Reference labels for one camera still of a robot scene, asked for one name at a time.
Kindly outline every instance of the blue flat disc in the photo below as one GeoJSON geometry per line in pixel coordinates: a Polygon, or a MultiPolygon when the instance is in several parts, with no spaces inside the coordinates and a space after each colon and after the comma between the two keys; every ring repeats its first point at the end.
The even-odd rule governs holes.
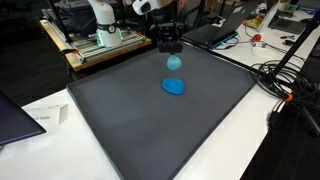
{"type": "Polygon", "coordinates": [[[162,80],[162,88],[170,94],[180,95],[184,92],[184,83],[181,79],[166,78],[162,80]]]}

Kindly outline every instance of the table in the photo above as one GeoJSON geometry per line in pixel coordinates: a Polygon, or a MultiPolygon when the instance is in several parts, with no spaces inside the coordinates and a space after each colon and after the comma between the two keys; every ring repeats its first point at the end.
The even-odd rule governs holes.
{"type": "MultiPolygon", "coordinates": [[[[68,49],[69,47],[66,45],[66,43],[59,37],[59,35],[57,34],[56,31],[53,30],[53,28],[48,24],[48,22],[46,20],[40,20],[39,24],[41,26],[41,28],[43,29],[43,31],[48,34],[48,36],[50,37],[50,39],[52,39],[53,43],[58,47],[59,51],[64,50],[64,49],[68,49]]],[[[137,45],[134,46],[130,46],[124,50],[121,51],[117,51],[117,52],[113,52],[110,54],[107,54],[105,56],[100,57],[97,60],[94,61],[88,61],[86,63],[81,63],[72,53],[70,54],[66,54],[65,55],[65,59],[67,61],[67,63],[70,65],[71,69],[75,72],[78,72],[80,70],[92,67],[96,64],[99,64],[101,62],[110,60],[112,58],[118,57],[120,55],[126,54],[128,52],[137,50],[139,48],[145,47],[147,45],[151,44],[151,39],[146,38],[145,41],[140,42],[137,45]]]]}
{"type": "MultiPolygon", "coordinates": [[[[307,54],[312,46],[305,48],[307,54]]],[[[239,179],[267,134],[268,114],[278,101],[253,87],[175,179],[239,179]]],[[[7,145],[0,152],[0,179],[119,179],[67,90],[26,107],[48,104],[68,104],[68,118],[44,137],[41,149],[21,149],[23,141],[7,145]]]]}
{"type": "MultiPolygon", "coordinates": [[[[306,18],[312,18],[311,15],[308,15],[307,13],[303,11],[296,11],[295,12],[295,17],[291,18],[291,20],[294,21],[300,21],[301,19],[306,19],[306,18]]],[[[247,32],[249,35],[253,36],[255,34],[258,34],[258,32],[255,29],[252,28],[246,28],[247,32]]],[[[245,26],[241,25],[237,32],[239,33],[240,36],[240,42],[244,41],[250,41],[251,38],[245,33],[245,26]]],[[[275,30],[275,29],[270,29],[267,28],[264,32],[259,33],[262,36],[262,41],[273,45],[277,48],[284,49],[288,51],[290,49],[290,46],[286,46],[282,44],[284,40],[280,39],[280,36],[288,36],[288,35],[293,35],[287,32],[275,30]]],[[[312,34],[306,39],[306,41],[302,44],[302,46],[299,48],[299,50],[295,53],[295,55],[302,57],[304,59],[307,59],[310,52],[312,51],[313,46],[316,44],[318,38],[320,36],[320,28],[317,28],[312,32],[312,34]]],[[[213,52],[216,52],[220,55],[223,55],[227,58],[231,58],[232,60],[235,60],[239,63],[242,63],[247,66],[252,66],[253,64],[256,63],[264,63],[266,61],[271,60],[270,58],[264,58],[260,56],[253,55],[251,52],[252,45],[250,43],[240,43],[236,45],[233,48],[230,48],[228,50],[213,50],[213,52]]],[[[283,57],[285,54],[278,52],[276,50],[272,50],[274,53],[277,53],[279,57],[283,57]]],[[[289,61],[299,67],[302,67],[304,62],[297,58],[293,57],[289,61]]]]}

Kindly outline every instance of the blue object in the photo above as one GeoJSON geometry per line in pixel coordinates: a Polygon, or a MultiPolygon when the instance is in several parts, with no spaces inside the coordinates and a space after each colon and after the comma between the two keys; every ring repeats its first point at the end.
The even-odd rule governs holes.
{"type": "Polygon", "coordinates": [[[176,55],[170,55],[170,57],[168,58],[168,61],[167,61],[167,67],[171,71],[176,71],[176,70],[180,69],[181,66],[182,66],[182,62],[181,62],[180,58],[178,58],[176,55]]]}
{"type": "Polygon", "coordinates": [[[162,88],[170,94],[180,95],[184,92],[184,83],[181,79],[166,78],[162,80],[162,88]]]}

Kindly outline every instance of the gray mat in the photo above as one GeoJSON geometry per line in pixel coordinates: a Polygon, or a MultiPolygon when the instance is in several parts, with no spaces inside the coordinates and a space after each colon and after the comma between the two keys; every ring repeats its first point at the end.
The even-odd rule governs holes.
{"type": "Polygon", "coordinates": [[[68,86],[123,179],[174,178],[254,85],[249,72],[201,50],[184,46],[178,56],[177,72],[153,50],[68,86]],[[161,88],[168,77],[184,81],[184,94],[161,88]]]}

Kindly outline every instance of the white table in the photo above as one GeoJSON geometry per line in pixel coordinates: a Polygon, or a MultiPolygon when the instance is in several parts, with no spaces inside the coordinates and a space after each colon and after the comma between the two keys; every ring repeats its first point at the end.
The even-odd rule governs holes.
{"type": "MultiPolygon", "coordinates": [[[[300,49],[298,55],[306,58],[316,40],[308,40],[308,45],[300,49]]],[[[281,42],[277,38],[269,43],[278,44],[281,48],[281,42]]],[[[246,45],[219,53],[226,53],[228,57],[249,65],[260,61],[244,53],[248,47],[242,46],[246,45]]],[[[255,86],[208,137],[175,179],[239,179],[267,134],[268,114],[278,101],[255,86]]],[[[57,130],[34,137],[42,138],[41,148],[34,149],[26,141],[5,146],[0,152],[0,179],[119,179],[67,90],[27,107],[52,104],[68,104],[68,118],[57,130]]]]}
{"type": "MultiPolygon", "coordinates": [[[[306,19],[306,18],[311,18],[311,17],[312,16],[308,15],[307,13],[305,13],[303,11],[297,11],[297,12],[295,12],[295,17],[291,18],[291,20],[300,21],[301,19],[306,19]]],[[[255,29],[252,29],[252,28],[247,27],[246,29],[247,29],[247,32],[249,35],[253,36],[255,34],[261,34],[262,41],[264,41],[270,45],[273,45],[277,48],[284,49],[286,51],[288,51],[290,49],[290,46],[284,45],[282,43],[284,40],[280,39],[280,36],[294,35],[291,33],[283,32],[283,31],[279,31],[279,30],[275,30],[275,29],[270,29],[270,28],[267,28],[262,33],[258,33],[255,29]]],[[[237,31],[238,31],[240,39],[241,39],[240,42],[251,40],[251,38],[248,35],[246,35],[246,33],[245,33],[245,26],[244,25],[241,25],[237,31]]],[[[320,36],[320,28],[317,28],[306,39],[306,41],[302,44],[302,46],[295,53],[295,55],[302,57],[304,59],[307,59],[313,46],[316,44],[319,36],[320,36]]],[[[240,43],[240,44],[236,45],[235,47],[230,48],[228,50],[214,50],[214,52],[217,52],[223,56],[231,58],[231,59],[238,61],[242,64],[245,64],[247,66],[252,66],[253,64],[256,64],[256,63],[264,63],[264,62],[267,62],[272,59],[271,56],[269,58],[264,58],[264,57],[253,55],[251,48],[252,48],[252,45],[250,43],[240,43]]],[[[267,47],[267,48],[270,49],[273,53],[278,54],[279,57],[281,57],[281,58],[285,55],[284,53],[278,52],[278,51],[273,50],[269,47],[267,47]]],[[[295,65],[298,65],[299,67],[301,67],[303,65],[303,61],[299,58],[296,58],[296,57],[291,58],[289,62],[291,62],[295,65]]]]}

